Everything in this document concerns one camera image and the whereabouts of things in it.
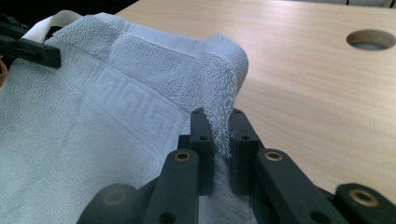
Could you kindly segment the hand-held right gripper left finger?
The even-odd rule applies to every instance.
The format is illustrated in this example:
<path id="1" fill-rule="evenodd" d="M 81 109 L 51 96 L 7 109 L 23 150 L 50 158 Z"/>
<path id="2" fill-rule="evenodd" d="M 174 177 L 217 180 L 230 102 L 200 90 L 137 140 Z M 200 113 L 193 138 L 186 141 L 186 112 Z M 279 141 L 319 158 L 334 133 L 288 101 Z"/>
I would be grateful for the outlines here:
<path id="1" fill-rule="evenodd" d="M 189 134 L 178 138 L 177 148 L 193 150 L 199 156 L 199 195 L 211 196 L 214 190 L 215 146 L 211 127 L 202 107 L 191 112 Z"/>

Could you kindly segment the light blue towel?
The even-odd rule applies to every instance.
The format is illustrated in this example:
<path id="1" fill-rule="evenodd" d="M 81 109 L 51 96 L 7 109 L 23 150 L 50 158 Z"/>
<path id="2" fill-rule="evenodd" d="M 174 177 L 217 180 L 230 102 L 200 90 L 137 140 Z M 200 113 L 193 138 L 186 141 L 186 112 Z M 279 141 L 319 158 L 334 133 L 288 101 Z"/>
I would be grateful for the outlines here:
<path id="1" fill-rule="evenodd" d="M 224 35 L 189 38 L 100 13 L 49 40 L 59 68 L 15 61 L 0 88 L 0 224 L 77 224 L 101 188 L 141 187 L 202 108 L 215 141 L 215 190 L 200 224 L 252 224 L 229 185 L 229 117 L 248 72 Z"/>

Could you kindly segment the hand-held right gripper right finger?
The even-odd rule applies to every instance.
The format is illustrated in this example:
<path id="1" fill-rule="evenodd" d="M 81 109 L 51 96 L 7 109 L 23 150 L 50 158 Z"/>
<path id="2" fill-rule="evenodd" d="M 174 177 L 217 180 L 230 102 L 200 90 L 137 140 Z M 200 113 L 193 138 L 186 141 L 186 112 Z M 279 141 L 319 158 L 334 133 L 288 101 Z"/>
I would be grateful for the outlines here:
<path id="1" fill-rule="evenodd" d="M 259 136 L 246 114 L 234 109 L 230 116 L 230 185 L 235 195 L 250 195 L 254 187 L 254 161 L 257 152 L 263 148 Z"/>

